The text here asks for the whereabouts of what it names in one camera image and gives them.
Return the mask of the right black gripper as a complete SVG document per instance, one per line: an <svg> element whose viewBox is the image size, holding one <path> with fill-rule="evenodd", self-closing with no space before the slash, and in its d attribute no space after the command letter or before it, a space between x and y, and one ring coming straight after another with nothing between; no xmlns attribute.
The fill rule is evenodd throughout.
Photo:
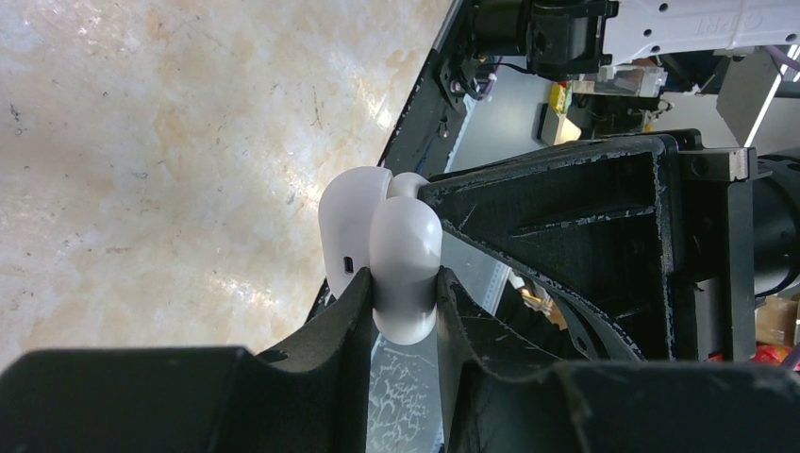
<svg viewBox="0 0 800 453"><path fill-rule="evenodd" d="M756 311L799 283L799 149L707 148L696 129L671 132L680 170L682 235L674 274L675 354L748 361Z"/></svg>

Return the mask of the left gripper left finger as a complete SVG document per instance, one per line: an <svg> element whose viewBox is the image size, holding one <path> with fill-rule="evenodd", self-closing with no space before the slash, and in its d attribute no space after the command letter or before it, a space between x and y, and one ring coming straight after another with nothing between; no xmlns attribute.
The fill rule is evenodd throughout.
<svg viewBox="0 0 800 453"><path fill-rule="evenodd" d="M362 452L373 285L275 346L44 349L1 375L5 452Z"/></svg>

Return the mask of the white earbud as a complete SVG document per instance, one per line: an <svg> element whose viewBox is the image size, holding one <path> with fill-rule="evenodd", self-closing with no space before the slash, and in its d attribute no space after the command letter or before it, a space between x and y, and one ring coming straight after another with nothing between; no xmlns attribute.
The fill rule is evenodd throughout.
<svg viewBox="0 0 800 453"><path fill-rule="evenodd" d="M429 181L427 179L416 173L407 172L398 174L391 179L386 197L408 197L417 199L419 190L428 184Z"/></svg>

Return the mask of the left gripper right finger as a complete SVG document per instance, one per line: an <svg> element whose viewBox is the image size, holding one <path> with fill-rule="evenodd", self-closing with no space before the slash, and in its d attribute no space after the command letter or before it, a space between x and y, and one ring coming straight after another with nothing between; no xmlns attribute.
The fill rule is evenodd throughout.
<svg viewBox="0 0 800 453"><path fill-rule="evenodd" d="M799 376L753 362L562 361L437 281L448 452L795 452Z"/></svg>

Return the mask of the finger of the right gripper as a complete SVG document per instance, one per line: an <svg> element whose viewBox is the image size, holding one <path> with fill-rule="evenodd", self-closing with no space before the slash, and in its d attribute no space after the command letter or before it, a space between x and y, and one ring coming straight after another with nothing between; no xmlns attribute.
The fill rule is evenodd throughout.
<svg viewBox="0 0 800 453"><path fill-rule="evenodd" d="M643 361L642 349L610 314L544 275L510 268L494 315L564 360Z"/></svg>
<svg viewBox="0 0 800 453"><path fill-rule="evenodd" d="M541 285L581 355L672 360L677 151L664 134L570 142L435 176L418 196L447 233Z"/></svg>

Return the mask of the white charging case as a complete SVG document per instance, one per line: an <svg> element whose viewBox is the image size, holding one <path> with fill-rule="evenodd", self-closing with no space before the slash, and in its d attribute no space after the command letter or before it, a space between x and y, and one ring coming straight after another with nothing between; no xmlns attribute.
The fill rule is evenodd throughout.
<svg viewBox="0 0 800 453"><path fill-rule="evenodd" d="M390 342L417 344L436 324L442 224L425 202L387 198L391 170L362 166L325 188L318 224L328 285L341 296L356 271L374 281L373 318Z"/></svg>

